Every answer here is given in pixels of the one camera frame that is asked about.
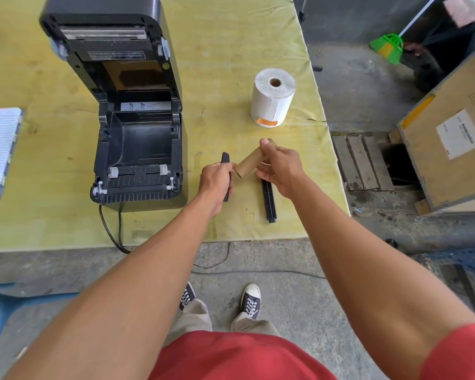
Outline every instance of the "wooden box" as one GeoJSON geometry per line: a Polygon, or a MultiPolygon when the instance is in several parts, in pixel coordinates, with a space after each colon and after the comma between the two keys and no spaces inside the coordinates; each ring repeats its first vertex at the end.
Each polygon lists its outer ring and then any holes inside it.
{"type": "Polygon", "coordinates": [[[475,53],[398,129],[426,195],[419,214],[475,212],[475,53]]]}

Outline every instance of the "blue chair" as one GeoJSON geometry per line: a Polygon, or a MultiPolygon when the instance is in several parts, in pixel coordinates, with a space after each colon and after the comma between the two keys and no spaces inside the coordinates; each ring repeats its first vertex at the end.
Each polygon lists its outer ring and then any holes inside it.
{"type": "MultiPolygon", "coordinates": [[[[13,286],[14,283],[0,284],[1,288],[13,286]]],[[[7,320],[14,313],[15,310],[22,306],[32,306],[35,304],[43,304],[47,302],[68,300],[76,297],[79,292],[73,293],[58,293],[52,295],[30,296],[30,297],[16,297],[9,295],[2,295],[0,293],[0,333],[7,323],[7,320]]]]}

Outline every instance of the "orange sticker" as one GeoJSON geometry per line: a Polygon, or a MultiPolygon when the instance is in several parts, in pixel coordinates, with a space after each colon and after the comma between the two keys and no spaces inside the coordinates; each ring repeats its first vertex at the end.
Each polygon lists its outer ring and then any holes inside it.
{"type": "Polygon", "coordinates": [[[274,127],[276,126],[276,124],[278,124],[278,121],[268,121],[268,120],[264,120],[263,118],[260,118],[259,120],[257,120],[257,124],[263,124],[263,125],[267,125],[268,127],[274,127]]]}
{"type": "Polygon", "coordinates": [[[435,99],[435,95],[429,95],[427,96],[423,101],[420,102],[420,104],[413,108],[411,113],[405,117],[405,119],[401,122],[401,127],[405,129],[408,127],[412,122],[417,120],[418,116],[424,112],[424,109],[427,108],[431,102],[435,99]]]}

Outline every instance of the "black and white sneaker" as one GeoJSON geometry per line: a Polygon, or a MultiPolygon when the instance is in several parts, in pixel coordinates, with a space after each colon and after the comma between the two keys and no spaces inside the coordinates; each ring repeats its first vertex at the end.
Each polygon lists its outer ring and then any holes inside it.
{"type": "Polygon", "coordinates": [[[185,290],[183,291],[183,296],[181,296],[181,300],[179,301],[179,310],[183,311],[184,308],[190,304],[192,300],[196,299],[196,293],[193,290],[190,281],[186,283],[185,290]]]}
{"type": "Polygon", "coordinates": [[[241,312],[257,320],[260,312],[260,289],[256,284],[248,284],[241,296],[241,312]]]}

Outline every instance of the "white paper roll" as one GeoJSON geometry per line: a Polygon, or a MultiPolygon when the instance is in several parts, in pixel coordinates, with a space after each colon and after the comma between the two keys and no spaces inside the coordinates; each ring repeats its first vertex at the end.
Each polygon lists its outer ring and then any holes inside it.
{"type": "Polygon", "coordinates": [[[250,115],[265,128],[282,124],[296,91],[296,81],[283,69],[261,70],[255,77],[250,115]]]}

